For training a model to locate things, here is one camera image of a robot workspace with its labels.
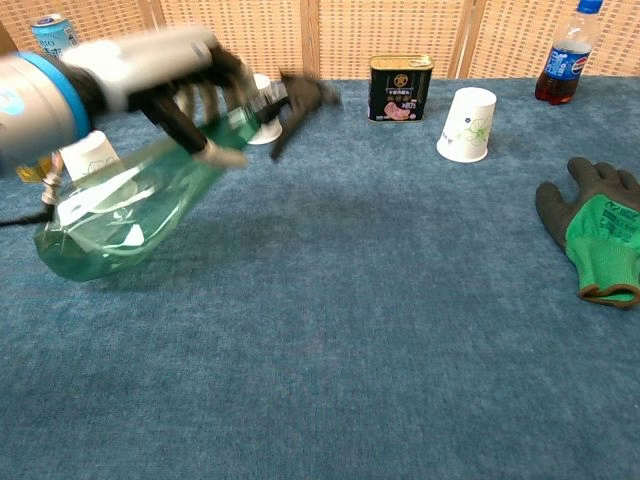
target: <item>blue bottle cap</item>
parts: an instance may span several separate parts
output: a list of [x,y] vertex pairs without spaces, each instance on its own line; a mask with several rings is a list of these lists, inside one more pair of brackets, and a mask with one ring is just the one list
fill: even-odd
[[580,0],[578,11],[580,13],[598,13],[602,7],[602,0]]

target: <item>blue can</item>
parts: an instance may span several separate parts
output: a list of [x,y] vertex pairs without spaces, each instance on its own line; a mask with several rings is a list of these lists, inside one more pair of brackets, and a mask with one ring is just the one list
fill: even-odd
[[71,22],[59,13],[36,18],[31,23],[31,32],[42,52],[55,58],[67,48],[78,44]]

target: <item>tin can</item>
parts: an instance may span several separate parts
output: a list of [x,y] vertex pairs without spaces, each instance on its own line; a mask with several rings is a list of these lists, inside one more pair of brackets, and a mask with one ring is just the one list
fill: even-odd
[[42,52],[56,58],[67,48],[78,44],[71,22],[59,13],[36,18],[31,23],[31,33]]
[[428,55],[371,58],[369,120],[418,122],[427,103],[433,60]]

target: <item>black cable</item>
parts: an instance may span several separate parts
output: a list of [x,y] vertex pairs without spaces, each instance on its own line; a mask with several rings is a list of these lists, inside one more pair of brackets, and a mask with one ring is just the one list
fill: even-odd
[[34,225],[37,223],[50,222],[51,220],[53,220],[54,212],[55,207],[53,205],[45,205],[45,210],[43,212],[16,218],[14,220],[0,221],[0,228],[10,227],[13,225]]

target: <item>plastic bottle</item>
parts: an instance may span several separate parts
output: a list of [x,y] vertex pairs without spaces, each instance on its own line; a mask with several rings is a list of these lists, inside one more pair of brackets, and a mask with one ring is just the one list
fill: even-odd
[[[260,126],[251,108],[239,107],[200,128],[218,145],[243,149]],[[36,232],[38,255],[79,282],[136,265],[223,173],[167,137],[62,189],[54,220]]]
[[598,40],[602,0],[580,0],[571,18],[555,32],[547,63],[536,83],[535,97],[560,105],[571,101],[580,75]]

